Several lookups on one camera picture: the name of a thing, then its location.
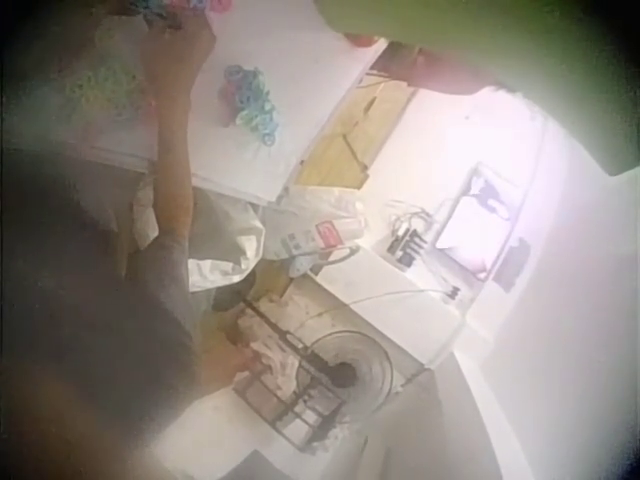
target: red label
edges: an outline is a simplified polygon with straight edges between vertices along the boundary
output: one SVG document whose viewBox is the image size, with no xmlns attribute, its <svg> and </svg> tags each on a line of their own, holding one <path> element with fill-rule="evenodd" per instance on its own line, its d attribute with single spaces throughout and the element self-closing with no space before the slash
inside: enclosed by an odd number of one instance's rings
<svg viewBox="0 0 640 480">
<path fill-rule="evenodd" d="M 344 244 L 340 232 L 338 232 L 338 229 L 331 221 L 318 223 L 316 225 L 316 231 L 322 239 L 324 248 L 336 248 Z"/>
</svg>

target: green object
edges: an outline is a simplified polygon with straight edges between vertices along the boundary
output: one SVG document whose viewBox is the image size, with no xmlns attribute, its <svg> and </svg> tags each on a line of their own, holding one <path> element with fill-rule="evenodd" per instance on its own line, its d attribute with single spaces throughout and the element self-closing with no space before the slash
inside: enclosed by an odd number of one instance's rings
<svg viewBox="0 0 640 480">
<path fill-rule="evenodd" d="M 566 0 L 316 0 L 331 28 L 458 55 L 539 105 L 609 175 L 640 165 L 638 77 Z"/>
</svg>

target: person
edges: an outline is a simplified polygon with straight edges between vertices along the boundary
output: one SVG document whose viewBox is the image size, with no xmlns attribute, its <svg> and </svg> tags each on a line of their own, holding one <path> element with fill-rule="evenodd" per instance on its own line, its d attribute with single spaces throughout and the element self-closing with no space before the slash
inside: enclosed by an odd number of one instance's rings
<svg viewBox="0 0 640 480">
<path fill-rule="evenodd" d="M 79 37 L 66 35 L 90 34 L 100 24 L 95 10 L 83 16 L 75 4 L 61 5 L 16 30 L 3 71 L 5 100 L 46 70 L 52 57 L 43 52 L 77 45 Z M 216 39 L 203 14 L 177 14 L 180 29 L 153 22 L 141 45 L 158 125 L 159 235 L 131 255 L 124 277 L 91 206 L 104 203 L 103 192 L 122 197 L 138 177 L 3 142 L 3 461 L 11 478 L 172 478 L 149 446 L 250 360 L 230 344 L 204 353 L 196 344 L 187 128 L 190 92 Z"/>
</svg>

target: cable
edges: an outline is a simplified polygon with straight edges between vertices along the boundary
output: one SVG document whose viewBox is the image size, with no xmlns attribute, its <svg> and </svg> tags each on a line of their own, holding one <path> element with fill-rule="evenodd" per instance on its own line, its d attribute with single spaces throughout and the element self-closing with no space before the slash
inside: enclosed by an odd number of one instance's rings
<svg viewBox="0 0 640 480">
<path fill-rule="evenodd" d="M 322 312 L 316 313 L 314 315 L 311 315 L 310 317 L 307 317 L 300 325 L 298 325 L 298 327 L 296 327 L 296 329 L 292 332 L 294 335 L 302 328 L 304 327 L 310 320 L 313 320 L 314 318 L 318 318 L 321 317 L 322 315 L 326 315 L 328 313 L 332 313 L 338 310 L 342 310 L 343 308 L 350 308 L 353 305 L 358 305 L 360 303 L 364 303 L 364 302 L 368 302 L 370 300 L 376 300 L 378 298 L 384 298 L 384 297 L 390 297 L 390 296 L 394 296 L 394 295 L 406 295 L 409 293 L 440 293 L 442 295 L 449 295 L 450 292 L 447 292 L 445 290 L 438 290 L 438 289 L 433 289 L 433 288 L 425 288 L 425 289 L 420 289 L 420 290 L 398 290 L 395 292 L 387 292 L 387 293 L 381 293 L 378 295 L 373 295 L 371 297 L 365 297 L 365 298 L 361 298 L 359 300 L 354 300 L 353 302 L 349 302 L 346 303 L 344 305 L 339 305 L 337 307 L 334 308 L 330 308 L 328 310 L 324 310 Z"/>
</svg>

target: white plastic bag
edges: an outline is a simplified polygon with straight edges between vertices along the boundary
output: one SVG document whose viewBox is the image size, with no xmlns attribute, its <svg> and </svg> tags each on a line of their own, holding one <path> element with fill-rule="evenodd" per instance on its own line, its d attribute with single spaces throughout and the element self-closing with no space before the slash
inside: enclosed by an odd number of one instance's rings
<svg viewBox="0 0 640 480">
<path fill-rule="evenodd" d="M 262 219 L 269 260 L 344 248 L 367 224 L 358 190 L 337 187 L 291 187 L 278 205 L 262 210 Z"/>
<path fill-rule="evenodd" d="M 264 227 L 247 202 L 200 189 L 194 197 L 189 291 L 239 282 L 262 257 Z M 140 248 L 158 235 L 151 175 L 142 180 L 133 202 L 133 234 Z"/>
</svg>

